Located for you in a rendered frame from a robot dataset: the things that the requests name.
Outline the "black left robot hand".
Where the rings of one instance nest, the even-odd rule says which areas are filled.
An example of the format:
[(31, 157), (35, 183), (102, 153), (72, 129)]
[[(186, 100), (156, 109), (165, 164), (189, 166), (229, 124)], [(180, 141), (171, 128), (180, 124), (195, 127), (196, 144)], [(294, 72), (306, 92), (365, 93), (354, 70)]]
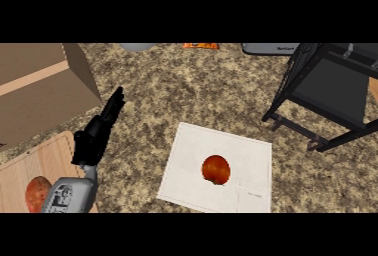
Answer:
[(122, 88), (118, 87), (106, 102), (102, 113), (91, 118), (86, 128), (74, 133), (75, 148), (71, 161), (74, 165), (96, 166), (100, 162), (112, 126), (124, 104)]

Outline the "white placemat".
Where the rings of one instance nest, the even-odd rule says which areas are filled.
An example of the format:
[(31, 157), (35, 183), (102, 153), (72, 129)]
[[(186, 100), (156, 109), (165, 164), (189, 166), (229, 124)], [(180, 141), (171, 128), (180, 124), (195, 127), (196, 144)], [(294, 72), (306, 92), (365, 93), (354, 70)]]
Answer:
[(181, 122), (158, 198), (207, 213), (269, 213), (272, 144)]

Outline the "orange squash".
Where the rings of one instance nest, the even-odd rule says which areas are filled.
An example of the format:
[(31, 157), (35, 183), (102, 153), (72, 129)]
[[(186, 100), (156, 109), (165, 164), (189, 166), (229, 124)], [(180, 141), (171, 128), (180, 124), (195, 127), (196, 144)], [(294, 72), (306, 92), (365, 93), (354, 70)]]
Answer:
[(214, 185), (224, 185), (230, 178), (230, 166), (220, 155), (211, 155), (201, 167), (202, 177)]

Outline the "black tiered shelf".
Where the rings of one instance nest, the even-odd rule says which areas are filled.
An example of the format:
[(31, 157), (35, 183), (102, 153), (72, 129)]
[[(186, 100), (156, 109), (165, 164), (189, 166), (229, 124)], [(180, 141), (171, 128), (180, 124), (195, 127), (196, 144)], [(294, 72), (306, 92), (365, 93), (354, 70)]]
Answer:
[[(378, 80), (378, 43), (301, 43), (291, 55), (280, 86), (261, 121), (272, 130), (286, 126), (310, 141), (307, 150), (323, 152), (378, 131), (378, 118), (363, 122), (369, 79)], [(325, 139), (276, 113), (289, 100), (348, 132)]]

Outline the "wooden cutting board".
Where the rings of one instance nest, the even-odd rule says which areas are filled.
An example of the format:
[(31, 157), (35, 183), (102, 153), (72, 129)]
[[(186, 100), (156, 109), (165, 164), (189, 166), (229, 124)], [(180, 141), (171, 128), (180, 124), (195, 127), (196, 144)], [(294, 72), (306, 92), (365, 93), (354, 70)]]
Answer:
[(93, 178), (96, 167), (72, 165), (72, 155), (74, 135), (65, 131), (0, 165), (0, 213), (29, 212), (25, 191), (37, 176), (50, 183), (60, 177)]

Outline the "brown cardboard box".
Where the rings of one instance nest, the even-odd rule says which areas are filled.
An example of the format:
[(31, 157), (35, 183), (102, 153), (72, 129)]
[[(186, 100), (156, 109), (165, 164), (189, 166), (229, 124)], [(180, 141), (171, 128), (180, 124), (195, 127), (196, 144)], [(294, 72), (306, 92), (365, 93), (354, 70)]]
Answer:
[(0, 152), (100, 104), (77, 43), (0, 43)]

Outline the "brown sweet potato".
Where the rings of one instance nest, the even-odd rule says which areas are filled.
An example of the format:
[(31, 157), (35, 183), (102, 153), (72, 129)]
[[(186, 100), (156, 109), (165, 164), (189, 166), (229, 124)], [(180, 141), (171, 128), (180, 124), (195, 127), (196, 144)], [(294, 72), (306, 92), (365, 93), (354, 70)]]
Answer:
[(37, 213), (41, 211), (50, 187), (52, 183), (43, 176), (37, 176), (29, 181), (25, 191), (25, 202), (31, 213)]

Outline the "grey round object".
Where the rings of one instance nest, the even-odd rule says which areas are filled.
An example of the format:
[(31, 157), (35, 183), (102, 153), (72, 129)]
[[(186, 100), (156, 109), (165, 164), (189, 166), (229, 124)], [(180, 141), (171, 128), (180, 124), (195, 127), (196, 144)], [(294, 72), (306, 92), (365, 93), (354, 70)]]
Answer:
[(130, 52), (140, 52), (149, 50), (153, 46), (153, 43), (121, 43), (119, 46)]

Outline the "orange packet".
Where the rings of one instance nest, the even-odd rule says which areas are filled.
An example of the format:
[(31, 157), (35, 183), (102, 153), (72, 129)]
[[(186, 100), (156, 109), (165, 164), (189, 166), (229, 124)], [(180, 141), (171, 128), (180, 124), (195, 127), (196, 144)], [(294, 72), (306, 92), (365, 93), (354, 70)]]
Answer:
[(202, 49), (218, 50), (218, 44), (217, 43), (183, 43), (183, 48), (202, 48)]

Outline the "grey appliance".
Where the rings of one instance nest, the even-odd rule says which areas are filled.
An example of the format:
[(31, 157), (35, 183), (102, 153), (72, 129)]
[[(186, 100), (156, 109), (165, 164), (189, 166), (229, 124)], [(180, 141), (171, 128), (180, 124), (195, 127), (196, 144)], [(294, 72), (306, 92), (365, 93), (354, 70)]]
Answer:
[(243, 43), (242, 51), (251, 55), (291, 55), (298, 43)]

